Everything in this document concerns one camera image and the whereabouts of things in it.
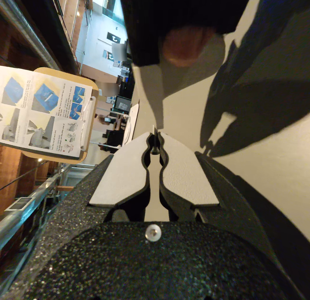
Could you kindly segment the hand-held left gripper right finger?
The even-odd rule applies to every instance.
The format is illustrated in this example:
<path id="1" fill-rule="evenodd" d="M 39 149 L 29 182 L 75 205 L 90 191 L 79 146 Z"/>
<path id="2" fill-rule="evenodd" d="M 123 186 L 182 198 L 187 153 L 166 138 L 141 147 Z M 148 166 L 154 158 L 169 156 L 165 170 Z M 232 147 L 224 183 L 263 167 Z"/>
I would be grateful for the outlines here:
<path id="1" fill-rule="evenodd" d="M 219 205 L 219 200 L 194 152 L 165 133 L 160 133 L 160 136 L 163 139 L 161 149 L 168 158 L 162 173 L 164 188 L 192 205 Z"/>

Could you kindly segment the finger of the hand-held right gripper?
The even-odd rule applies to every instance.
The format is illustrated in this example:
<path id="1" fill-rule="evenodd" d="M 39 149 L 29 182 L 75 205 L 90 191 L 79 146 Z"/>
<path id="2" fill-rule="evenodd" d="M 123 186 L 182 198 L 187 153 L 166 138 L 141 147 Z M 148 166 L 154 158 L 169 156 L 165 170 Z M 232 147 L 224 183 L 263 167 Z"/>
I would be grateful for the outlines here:
<path id="1" fill-rule="evenodd" d="M 164 89 L 162 72 L 159 65 L 138 67 L 133 65 L 133 73 L 139 101 L 142 106 L 140 122 L 151 128 L 154 125 L 158 130 L 164 128 Z"/>
<path id="2" fill-rule="evenodd" d="M 195 63 L 189 67 L 176 67 L 163 56 L 160 58 L 164 97 L 214 75 L 225 57 L 223 35 L 213 35 Z"/>

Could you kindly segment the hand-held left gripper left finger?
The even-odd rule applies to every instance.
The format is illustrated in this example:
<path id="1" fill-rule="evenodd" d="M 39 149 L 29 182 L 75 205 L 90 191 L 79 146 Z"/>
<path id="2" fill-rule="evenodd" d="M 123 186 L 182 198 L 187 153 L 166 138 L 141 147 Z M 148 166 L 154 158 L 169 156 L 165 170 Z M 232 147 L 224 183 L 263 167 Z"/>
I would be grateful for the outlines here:
<path id="1" fill-rule="evenodd" d="M 143 193 L 149 187 L 145 155 L 150 149 L 150 133 L 121 147 L 111 159 L 89 204 L 116 206 Z"/>

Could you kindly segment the silver bolt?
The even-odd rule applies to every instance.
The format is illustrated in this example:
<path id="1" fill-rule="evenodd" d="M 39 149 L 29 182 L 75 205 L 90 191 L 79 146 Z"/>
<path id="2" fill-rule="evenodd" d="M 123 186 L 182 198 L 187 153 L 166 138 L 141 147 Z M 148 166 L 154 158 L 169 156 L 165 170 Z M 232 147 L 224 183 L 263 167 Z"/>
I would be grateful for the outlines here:
<path id="1" fill-rule="evenodd" d="M 160 154 L 160 143 L 159 143 L 159 146 L 158 146 L 158 142 L 159 142 L 158 130 L 155 127 L 155 125 L 153 125 L 152 140 L 151 140 L 152 148 L 151 148 L 151 151 L 150 151 L 150 153 L 152 155 L 159 155 Z"/>

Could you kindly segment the person's right hand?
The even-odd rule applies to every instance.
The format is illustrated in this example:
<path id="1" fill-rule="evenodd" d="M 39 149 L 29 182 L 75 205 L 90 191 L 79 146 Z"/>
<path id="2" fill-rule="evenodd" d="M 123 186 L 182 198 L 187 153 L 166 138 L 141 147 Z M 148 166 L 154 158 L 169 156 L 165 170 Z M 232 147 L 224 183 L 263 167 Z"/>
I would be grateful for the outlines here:
<path id="1" fill-rule="evenodd" d="M 186 26 L 169 31 L 162 43 L 162 55 L 176 67 L 189 67 L 199 58 L 208 41 L 216 34 L 212 27 Z"/>

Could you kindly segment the white document stand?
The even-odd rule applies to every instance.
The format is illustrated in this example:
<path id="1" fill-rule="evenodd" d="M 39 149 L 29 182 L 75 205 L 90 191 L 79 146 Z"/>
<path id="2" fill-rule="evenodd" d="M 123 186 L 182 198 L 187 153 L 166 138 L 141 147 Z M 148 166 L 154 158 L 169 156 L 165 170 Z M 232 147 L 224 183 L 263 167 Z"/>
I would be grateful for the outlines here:
<path id="1" fill-rule="evenodd" d="M 82 113 L 82 134 L 81 134 L 81 140 L 80 140 L 80 150 L 81 151 L 88 151 L 89 143 L 97 144 L 99 146 L 104 146 L 108 148 L 114 148 L 114 149 L 120 149 L 120 147 L 124 146 L 126 143 L 129 143 L 133 138 L 133 133 L 137 121 L 138 111 L 139 111 L 139 104 L 136 104 L 132 107 L 130 110 L 129 115 L 122 114 L 116 111 L 112 111 L 112 113 L 118 114 L 120 117 L 115 118 L 115 122 L 112 124 L 112 129 L 116 131 L 116 128 L 121 128 L 122 120 L 127 119 L 126 122 L 126 128 L 124 132 L 124 137 L 122 140 L 122 145 L 113 146 L 108 144 L 102 144 L 102 143 L 96 143 L 94 141 L 91 141 L 91 132 L 93 130 L 93 125 L 95 125 L 95 131 L 99 131 L 102 134 L 107 132 L 107 125 L 103 125 L 99 122 L 97 118 L 95 118 L 96 111 L 103 109 L 97 108 L 97 101 L 96 97 L 92 96 L 87 104 L 85 105 L 85 108 L 83 109 Z"/>

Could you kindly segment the wooden instruction board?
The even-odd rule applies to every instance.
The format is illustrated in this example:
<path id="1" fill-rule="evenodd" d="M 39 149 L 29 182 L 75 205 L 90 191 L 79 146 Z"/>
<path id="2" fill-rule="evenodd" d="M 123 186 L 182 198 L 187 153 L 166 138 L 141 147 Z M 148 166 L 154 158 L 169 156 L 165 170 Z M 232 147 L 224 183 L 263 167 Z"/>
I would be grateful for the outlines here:
<path id="1" fill-rule="evenodd" d="M 0 144 L 31 158 L 87 156 L 99 89 L 90 79 L 41 67 L 0 68 Z"/>

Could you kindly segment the silver ventilation duct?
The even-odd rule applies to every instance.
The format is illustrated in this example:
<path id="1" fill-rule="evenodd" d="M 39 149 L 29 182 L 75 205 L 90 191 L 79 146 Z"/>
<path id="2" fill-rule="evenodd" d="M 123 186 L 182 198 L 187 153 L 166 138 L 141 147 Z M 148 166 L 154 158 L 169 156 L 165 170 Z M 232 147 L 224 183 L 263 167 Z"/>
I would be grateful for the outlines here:
<path id="1" fill-rule="evenodd" d="M 0 0 L 0 10 L 49 68 L 61 70 L 14 0 Z"/>

